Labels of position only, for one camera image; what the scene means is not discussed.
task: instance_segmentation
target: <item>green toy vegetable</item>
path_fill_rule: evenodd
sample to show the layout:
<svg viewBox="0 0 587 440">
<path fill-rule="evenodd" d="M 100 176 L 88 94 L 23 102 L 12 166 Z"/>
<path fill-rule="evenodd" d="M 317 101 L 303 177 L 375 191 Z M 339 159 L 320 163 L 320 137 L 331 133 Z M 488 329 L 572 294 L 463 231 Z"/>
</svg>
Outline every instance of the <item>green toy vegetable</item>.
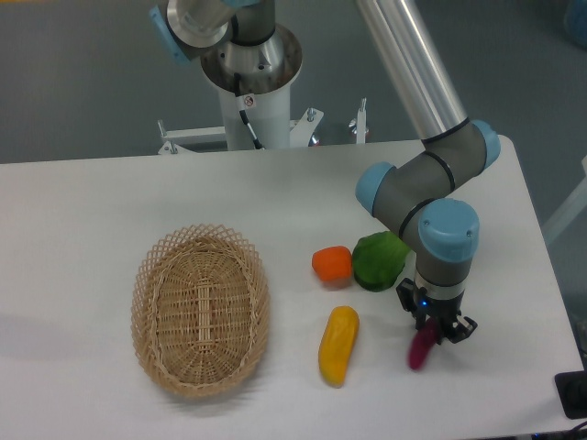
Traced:
<svg viewBox="0 0 587 440">
<path fill-rule="evenodd" d="M 410 248 L 392 232 L 379 232 L 359 240 L 352 251 L 357 283 L 368 291 L 381 292 L 395 284 Z"/>
</svg>

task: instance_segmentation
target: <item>orange toy vegetable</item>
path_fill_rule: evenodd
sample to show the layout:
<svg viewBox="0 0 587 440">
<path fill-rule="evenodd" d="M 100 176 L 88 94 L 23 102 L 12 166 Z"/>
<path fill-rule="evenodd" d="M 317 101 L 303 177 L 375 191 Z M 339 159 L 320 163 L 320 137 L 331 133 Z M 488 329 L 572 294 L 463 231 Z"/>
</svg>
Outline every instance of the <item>orange toy vegetable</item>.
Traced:
<svg viewBox="0 0 587 440">
<path fill-rule="evenodd" d="M 352 276 L 352 257 L 344 246 L 318 250 L 312 257 L 312 268 L 322 281 L 334 281 Z"/>
</svg>

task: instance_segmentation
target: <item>wicker basket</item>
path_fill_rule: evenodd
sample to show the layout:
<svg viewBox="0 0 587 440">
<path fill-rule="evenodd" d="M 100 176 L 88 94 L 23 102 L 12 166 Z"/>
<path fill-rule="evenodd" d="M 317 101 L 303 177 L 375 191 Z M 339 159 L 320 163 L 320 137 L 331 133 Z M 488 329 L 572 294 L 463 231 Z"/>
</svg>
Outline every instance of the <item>wicker basket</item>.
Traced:
<svg viewBox="0 0 587 440">
<path fill-rule="evenodd" d="M 223 226 L 167 235 L 137 275 L 132 337 L 139 364 L 184 397 L 226 391 L 265 350 L 269 293 L 259 254 Z"/>
</svg>

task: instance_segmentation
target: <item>black cable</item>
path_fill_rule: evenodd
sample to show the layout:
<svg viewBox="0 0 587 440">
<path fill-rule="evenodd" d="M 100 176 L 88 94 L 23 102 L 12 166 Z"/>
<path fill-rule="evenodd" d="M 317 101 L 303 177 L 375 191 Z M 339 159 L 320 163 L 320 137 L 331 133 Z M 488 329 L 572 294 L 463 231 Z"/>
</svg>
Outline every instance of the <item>black cable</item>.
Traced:
<svg viewBox="0 0 587 440">
<path fill-rule="evenodd" d="M 574 428 L 570 429 L 565 433 L 565 438 L 568 440 L 579 440 L 581 438 L 587 438 L 587 432 L 583 432 L 577 435 L 577 433 L 585 426 L 587 426 L 587 421 L 579 423 L 577 426 L 575 426 Z"/>
<path fill-rule="evenodd" d="M 235 73 L 235 97 L 237 97 L 237 98 L 242 96 L 242 93 L 240 91 L 240 79 L 241 79 L 240 74 Z M 255 130 L 253 130 L 253 127 L 250 124 L 249 117 L 247 116 L 247 111 L 243 108 L 241 110 L 238 110 L 238 114 L 240 115 L 240 120 L 242 121 L 242 123 L 249 130 L 250 137 L 253 141 L 255 149 L 265 149 L 265 147 L 263 147 L 263 144 L 260 143 L 259 138 L 257 137 L 257 134 L 255 133 Z"/>
</svg>

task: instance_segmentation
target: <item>yellow pepper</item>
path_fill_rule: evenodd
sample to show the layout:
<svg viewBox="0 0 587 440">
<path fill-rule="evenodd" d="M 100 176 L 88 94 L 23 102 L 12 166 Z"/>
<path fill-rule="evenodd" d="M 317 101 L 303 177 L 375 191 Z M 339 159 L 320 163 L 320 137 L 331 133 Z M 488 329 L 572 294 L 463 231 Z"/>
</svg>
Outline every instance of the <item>yellow pepper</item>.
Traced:
<svg viewBox="0 0 587 440">
<path fill-rule="evenodd" d="M 352 307 L 343 305 L 332 311 L 318 351 L 320 373 L 329 385 L 342 387 L 358 332 L 359 316 Z"/>
</svg>

